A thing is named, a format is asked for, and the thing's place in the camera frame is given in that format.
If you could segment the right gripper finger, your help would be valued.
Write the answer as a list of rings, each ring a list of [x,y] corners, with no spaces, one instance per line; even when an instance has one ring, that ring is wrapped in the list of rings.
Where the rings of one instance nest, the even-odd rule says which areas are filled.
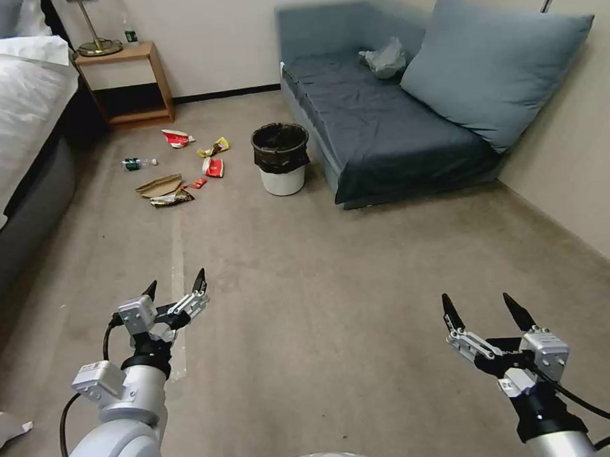
[[[502,294],[503,302],[509,310],[514,322],[522,333],[539,333],[543,329],[533,319],[529,311],[521,306],[509,293]]]
[[[466,331],[466,326],[459,317],[457,309],[448,294],[443,293],[441,295],[441,302],[443,306],[443,322],[448,331],[445,338],[447,343],[453,346],[462,357],[471,362],[474,362],[477,356],[486,360],[495,359],[493,347],[486,340],[470,331]]]

